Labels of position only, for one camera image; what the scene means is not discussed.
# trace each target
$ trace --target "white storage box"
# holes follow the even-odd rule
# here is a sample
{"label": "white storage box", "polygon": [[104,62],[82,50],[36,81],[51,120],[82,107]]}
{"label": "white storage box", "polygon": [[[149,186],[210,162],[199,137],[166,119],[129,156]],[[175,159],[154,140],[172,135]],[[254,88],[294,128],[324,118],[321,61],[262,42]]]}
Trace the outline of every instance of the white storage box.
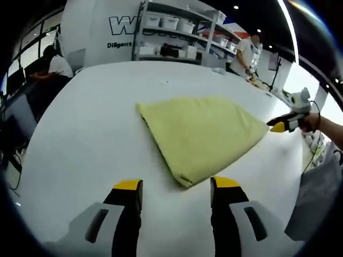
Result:
{"label": "white storage box", "polygon": [[141,42],[141,46],[142,46],[142,47],[158,47],[158,44],[154,44],[154,43],[142,41],[142,42]]}
{"label": "white storage box", "polygon": [[160,46],[155,47],[155,52],[157,55],[161,55],[161,47]]}
{"label": "white storage box", "polygon": [[180,20],[177,24],[177,30],[185,33],[192,34],[195,25],[184,20]]}
{"label": "white storage box", "polygon": [[155,55],[156,50],[155,47],[140,47],[139,48],[139,55]]}
{"label": "white storage box", "polygon": [[233,43],[233,42],[229,42],[229,44],[228,44],[228,49],[230,50],[230,51],[235,51],[236,49],[236,44],[235,43]]}
{"label": "white storage box", "polygon": [[195,60],[197,58],[197,48],[193,46],[184,46],[183,49],[186,51],[186,58]]}
{"label": "white storage box", "polygon": [[222,47],[226,47],[228,42],[229,42],[228,39],[223,38],[222,41],[221,41],[221,43],[220,43],[220,45],[221,45]]}
{"label": "white storage box", "polygon": [[222,13],[221,11],[217,11],[217,10],[208,10],[205,11],[204,15],[206,15],[207,17],[213,19],[213,17],[218,14],[218,19],[217,19],[217,23],[223,25],[225,19],[226,19],[226,15],[224,13]]}
{"label": "white storage box", "polygon": [[229,42],[222,35],[213,35],[213,41],[219,43],[222,47],[226,47],[227,43]]}
{"label": "white storage box", "polygon": [[179,58],[186,58],[186,51],[184,51],[184,50],[179,50],[178,51],[178,57]]}
{"label": "white storage box", "polygon": [[179,20],[179,18],[163,17],[161,19],[161,27],[176,30]]}
{"label": "white storage box", "polygon": [[161,17],[155,15],[148,15],[146,17],[146,26],[147,27],[159,27],[160,26]]}

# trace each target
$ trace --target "computer monitor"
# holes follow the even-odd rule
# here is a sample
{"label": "computer monitor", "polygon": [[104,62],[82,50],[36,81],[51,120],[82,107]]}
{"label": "computer monitor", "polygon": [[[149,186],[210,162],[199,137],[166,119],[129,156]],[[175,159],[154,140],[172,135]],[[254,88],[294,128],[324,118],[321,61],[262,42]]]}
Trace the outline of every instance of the computer monitor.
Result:
{"label": "computer monitor", "polygon": [[24,83],[25,77],[23,68],[20,68],[7,78],[6,93],[8,95],[13,95]]}
{"label": "computer monitor", "polygon": [[30,75],[32,75],[33,73],[36,73],[36,72],[41,72],[47,68],[48,68],[47,62],[44,60],[43,57],[35,60],[33,63],[31,63],[29,66],[27,66],[25,68],[26,81],[32,82]]}
{"label": "computer monitor", "polygon": [[279,62],[279,53],[275,52],[271,54],[269,58],[268,70],[276,71],[278,68],[278,62]]}

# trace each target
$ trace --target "person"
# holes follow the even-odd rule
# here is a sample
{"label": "person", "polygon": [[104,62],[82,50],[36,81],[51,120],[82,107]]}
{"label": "person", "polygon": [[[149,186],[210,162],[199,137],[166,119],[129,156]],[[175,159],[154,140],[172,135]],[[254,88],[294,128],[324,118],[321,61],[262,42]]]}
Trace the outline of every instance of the person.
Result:
{"label": "person", "polygon": [[[305,121],[312,128],[300,126],[303,132],[319,130],[343,149],[343,126],[315,113],[306,116]],[[285,229],[294,241],[308,241],[332,209],[342,182],[342,155],[334,153],[329,152],[321,164],[301,176],[297,201]]]}
{"label": "person", "polygon": [[228,72],[242,77],[251,75],[250,65],[254,57],[259,54],[260,46],[261,43],[258,35],[253,35],[248,39],[242,39],[236,47],[237,53],[228,68]]}
{"label": "person", "polygon": [[48,81],[52,78],[58,78],[60,82],[69,80],[73,77],[73,72],[69,63],[57,53],[53,46],[47,46],[43,52],[44,60],[49,63],[49,69],[37,72],[31,75],[35,80]]}
{"label": "person", "polygon": [[32,74],[35,80],[34,92],[30,94],[29,102],[36,120],[39,120],[57,94],[72,79],[73,72],[66,61],[53,46],[47,46],[43,52],[48,69]]}
{"label": "person", "polygon": [[[339,149],[343,150],[343,126],[338,125],[323,116],[319,118],[319,114],[315,113],[310,113],[310,115],[306,116],[305,121],[308,121],[313,129],[324,133]],[[300,128],[304,132],[308,132],[305,127]]]}

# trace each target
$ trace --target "window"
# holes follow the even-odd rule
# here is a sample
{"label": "window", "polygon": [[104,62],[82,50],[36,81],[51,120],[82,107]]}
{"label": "window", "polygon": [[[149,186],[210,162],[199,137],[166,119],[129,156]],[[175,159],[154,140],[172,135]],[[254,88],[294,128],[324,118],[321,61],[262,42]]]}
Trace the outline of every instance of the window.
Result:
{"label": "window", "polygon": [[36,37],[40,35],[42,24],[36,26],[32,31],[30,31],[26,36],[23,37],[23,42],[21,48],[24,48],[29,43],[31,43]]}
{"label": "window", "polygon": [[56,31],[53,31],[53,32],[49,33],[49,35],[47,34],[47,36],[42,38],[42,40],[41,40],[41,56],[43,56],[44,49],[47,46],[54,43],[55,36],[56,36]]}
{"label": "window", "polygon": [[21,54],[20,64],[23,68],[26,68],[28,65],[30,65],[37,59],[38,59],[38,42]]}
{"label": "window", "polygon": [[58,14],[46,19],[43,25],[43,32],[48,31],[51,27],[61,24],[62,14],[63,12],[59,12]]}
{"label": "window", "polygon": [[12,59],[19,53],[20,51],[20,41],[16,43],[16,45],[13,48],[13,55]]}
{"label": "window", "polygon": [[7,91],[7,74],[5,74],[5,76],[3,77],[2,79],[2,82],[1,82],[1,91],[4,93],[4,95],[6,95],[6,91]]}
{"label": "window", "polygon": [[15,59],[13,63],[11,64],[11,66],[9,67],[9,72],[8,72],[9,76],[18,70],[19,70],[19,61],[18,59]]}
{"label": "window", "polygon": [[343,125],[343,112],[331,94],[327,95],[324,107],[320,114],[339,125]]}
{"label": "window", "polygon": [[310,92],[310,100],[314,100],[319,88],[319,81],[313,77],[307,70],[293,63],[284,86],[284,90],[289,93],[301,92],[307,87]]}

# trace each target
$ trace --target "black device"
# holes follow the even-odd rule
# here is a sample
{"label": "black device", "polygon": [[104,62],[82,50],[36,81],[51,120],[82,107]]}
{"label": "black device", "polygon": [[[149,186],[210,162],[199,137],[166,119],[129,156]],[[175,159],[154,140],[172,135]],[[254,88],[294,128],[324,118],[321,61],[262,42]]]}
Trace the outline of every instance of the black device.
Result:
{"label": "black device", "polygon": [[35,60],[33,63],[31,63],[29,66],[25,68],[26,82],[27,83],[33,82],[34,80],[30,77],[32,74],[43,71],[43,70],[47,70],[47,69],[48,69],[48,64],[43,57]]}
{"label": "black device", "polygon": [[277,75],[278,75],[278,72],[280,70],[280,67],[281,67],[281,58],[278,56],[278,63],[277,63],[277,69],[275,71],[275,76],[274,76],[274,79],[273,79],[273,82],[272,82],[272,85],[270,87],[270,90],[269,92],[273,89],[274,87],[274,83],[275,83],[275,79],[277,78]]}
{"label": "black device", "polygon": [[6,92],[8,95],[13,95],[25,82],[23,68],[20,68],[15,73],[7,78]]}

